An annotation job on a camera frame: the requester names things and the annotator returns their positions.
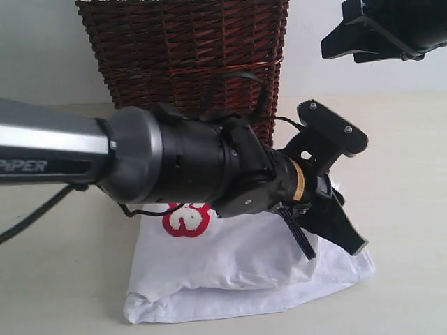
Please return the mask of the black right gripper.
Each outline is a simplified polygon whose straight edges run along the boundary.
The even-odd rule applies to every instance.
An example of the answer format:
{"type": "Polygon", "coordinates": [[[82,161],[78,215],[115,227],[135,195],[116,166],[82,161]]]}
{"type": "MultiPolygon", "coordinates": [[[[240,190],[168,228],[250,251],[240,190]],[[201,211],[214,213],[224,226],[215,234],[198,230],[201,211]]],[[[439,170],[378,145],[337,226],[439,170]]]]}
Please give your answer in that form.
{"type": "Polygon", "coordinates": [[[445,1],[349,1],[343,20],[321,41],[321,56],[355,63],[420,61],[446,46],[445,1]]]}

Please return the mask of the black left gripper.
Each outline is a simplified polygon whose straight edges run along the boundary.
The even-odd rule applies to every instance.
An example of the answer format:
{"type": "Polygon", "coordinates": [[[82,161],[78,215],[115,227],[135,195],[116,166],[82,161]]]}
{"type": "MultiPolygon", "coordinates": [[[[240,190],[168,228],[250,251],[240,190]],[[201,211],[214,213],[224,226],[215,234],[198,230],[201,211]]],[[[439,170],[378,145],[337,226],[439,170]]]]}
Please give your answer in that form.
{"type": "Polygon", "coordinates": [[[341,155],[354,157],[366,150],[368,136],[316,100],[300,103],[297,113],[316,132],[298,133],[283,149],[265,147],[281,186],[276,192],[281,206],[275,212],[294,237],[308,230],[356,256],[369,242],[344,212],[344,198],[332,185],[329,170],[341,155]]]}

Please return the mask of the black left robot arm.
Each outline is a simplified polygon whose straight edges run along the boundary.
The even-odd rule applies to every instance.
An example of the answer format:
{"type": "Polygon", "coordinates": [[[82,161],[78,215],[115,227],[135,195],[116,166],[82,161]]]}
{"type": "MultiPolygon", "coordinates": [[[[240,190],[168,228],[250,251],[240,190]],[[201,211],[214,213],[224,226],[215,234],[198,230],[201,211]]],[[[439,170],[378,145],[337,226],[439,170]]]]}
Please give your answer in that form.
{"type": "Polygon", "coordinates": [[[29,227],[73,190],[98,186],[130,204],[206,203],[220,218],[280,215],[307,258],[305,232],[357,255],[367,241],[344,212],[331,165],[367,148],[367,136],[315,100],[299,104],[298,134],[280,150],[261,143],[246,119],[185,117],[159,103],[125,107],[107,119],[1,100],[1,183],[64,188],[1,236],[29,227]]]}

